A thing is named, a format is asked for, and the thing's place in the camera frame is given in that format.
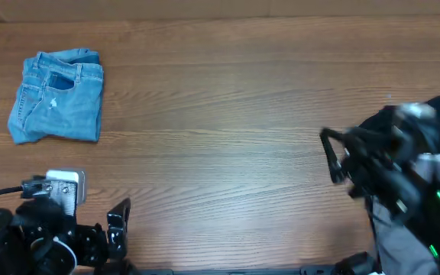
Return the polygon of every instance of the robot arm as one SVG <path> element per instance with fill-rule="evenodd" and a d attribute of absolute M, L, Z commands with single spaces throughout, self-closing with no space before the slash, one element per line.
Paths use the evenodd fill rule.
<path fill-rule="evenodd" d="M 108 212 L 105 232 L 100 224 L 76 223 L 76 208 L 86 200 L 84 172 L 50 170 L 21 189 L 29 200 L 15 215 L 0 209 L 0 274 L 69 274 L 77 265 L 94 267 L 94 274 L 133 274 L 124 260 L 130 199 Z"/>
<path fill-rule="evenodd" d="M 390 134 L 351 128 L 322 129 L 332 182 L 354 184 L 349 195 L 377 197 L 393 224 L 405 226 L 428 249 L 440 269 L 440 155 L 435 155 L 438 126 L 428 105 L 401 105 Z M 328 138 L 346 150 L 337 159 Z"/>

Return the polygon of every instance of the jeans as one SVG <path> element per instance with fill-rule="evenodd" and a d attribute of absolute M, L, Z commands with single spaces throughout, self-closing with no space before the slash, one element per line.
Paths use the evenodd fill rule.
<path fill-rule="evenodd" d="M 16 144 L 52 134 L 98 141 L 103 68 L 90 49 L 39 52 L 24 61 L 23 81 L 8 120 Z"/>

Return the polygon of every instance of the gray fabric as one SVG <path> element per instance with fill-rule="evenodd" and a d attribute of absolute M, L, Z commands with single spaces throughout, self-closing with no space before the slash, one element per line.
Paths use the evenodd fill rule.
<path fill-rule="evenodd" d="M 429 180 L 437 168 L 440 180 L 440 155 L 422 155 L 416 162 L 416 172 L 425 180 Z M 374 200 L 373 214 L 390 224 L 388 210 Z M 437 274 L 437 266 L 427 247 L 424 247 L 405 227 L 392 224 L 391 227 L 374 220 L 377 236 L 377 251 L 386 275 L 428 275 Z"/>

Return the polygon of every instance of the wood grain surface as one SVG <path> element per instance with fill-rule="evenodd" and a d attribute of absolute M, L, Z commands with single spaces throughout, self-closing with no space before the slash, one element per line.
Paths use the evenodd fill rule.
<path fill-rule="evenodd" d="M 0 0 L 0 21 L 440 15 L 440 0 Z"/>
<path fill-rule="evenodd" d="M 14 145 L 24 58 L 73 47 L 102 55 L 100 141 Z M 361 203 L 330 183 L 319 129 L 435 95 L 440 16 L 0 24 L 0 188 L 84 167 L 79 222 L 130 196 L 138 267 L 333 263 L 371 236 Z"/>

